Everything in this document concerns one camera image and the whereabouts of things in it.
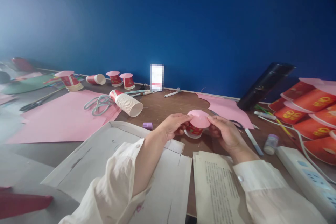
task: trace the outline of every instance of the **table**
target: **table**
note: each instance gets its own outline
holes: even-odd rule
[[[82,82],[85,89],[108,94],[112,89],[119,89],[122,92],[127,92],[124,88],[117,87],[114,88],[111,86],[110,82],[107,81],[105,85],[102,86],[94,86]],[[42,97],[45,93],[51,93],[54,89],[47,87],[37,91],[33,91],[36,93],[43,93],[40,96]],[[165,89],[163,92],[157,92],[154,94],[150,94],[147,96],[139,96],[136,99],[141,100],[143,103],[143,111],[137,117],[131,118],[125,112],[121,112],[119,116],[116,118],[116,121],[126,121],[135,125],[142,127],[144,122],[153,122],[154,128],[157,127],[167,116],[174,113],[184,113],[187,114],[190,110],[200,109],[212,115],[212,113],[207,109],[210,105],[209,102],[203,99],[199,99],[197,94],[191,92],[181,92],[179,94],[164,98],[165,94],[171,93],[174,91]],[[55,99],[63,94],[67,93],[67,90],[62,90],[57,92],[54,96],[50,98],[50,100]],[[18,95],[22,100],[25,100],[25,97],[29,95],[20,94]],[[287,137],[287,135],[282,131],[282,129],[274,124],[268,123],[252,112],[248,112],[248,115],[253,124],[257,125],[260,130],[251,130],[254,138],[262,148],[267,136],[269,134],[276,134],[280,137],[279,144],[287,147],[295,148],[295,145],[291,142],[291,140]],[[246,133],[242,133],[244,140],[251,147],[253,151],[255,151],[250,139],[246,135]],[[207,151],[218,153],[222,155],[228,155],[223,148],[219,145],[216,139],[212,139],[207,132],[203,132],[202,136],[199,139],[191,139],[185,135],[178,136],[175,138],[177,141],[181,141],[185,144],[183,155],[192,157],[193,152],[197,151]],[[31,144],[10,144],[10,145],[2,145],[2,148],[6,148],[16,154],[25,156],[27,158],[33,159],[40,163],[44,163],[46,165],[50,165],[52,167],[57,167],[72,151],[74,151],[81,142],[63,142],[63,143],[31,143]],[[271,163],[275,168],[277,168],[284,178],[287,180],[288,184],[296,190],[298,193],[302,194],[299,187],[296,185],[288,171],[282,165],[281,161],[278,159],[276,155],[265,156],[262,158],[266,162]],[[316,160],[316,163],[319,167],[326,172],[332,179],[336,180],[336,174],[334,172],[334,168],[329,166],[321,161]],[[195,184],[194,184],[194,172],[191,170],[190,177],[190,187],[189,187],[189,198],[188,198],[188,207],[187,214],[196,217],[196,198],[195,198]]]

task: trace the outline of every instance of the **blue wall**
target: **blue wall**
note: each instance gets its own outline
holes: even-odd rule
[[[0,58],[241,97],[272,61],[336,80],[336,0],[0,0]]]

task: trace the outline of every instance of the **glue stick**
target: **glue stick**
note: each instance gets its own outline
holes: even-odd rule
[[[269,134],[264,145],[264,152],[268,155],[273,155],[275,153],[275,149],[277,148],[279,141],[279,137],[274,134]]]

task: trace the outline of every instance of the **person's right hand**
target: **person's right hand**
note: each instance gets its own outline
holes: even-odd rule
[[[258,160],[259,157],[248,147],[236,126],[229,120],[214,115],[208,116],[211,125],[211,136],[218,138],[221,146],[230,154],[237,163]]]

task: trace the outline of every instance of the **blurred screen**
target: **blurred screen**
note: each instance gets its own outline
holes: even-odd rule
[[[163,90],[163,64],[151,64],[150,66],[150,90]]]

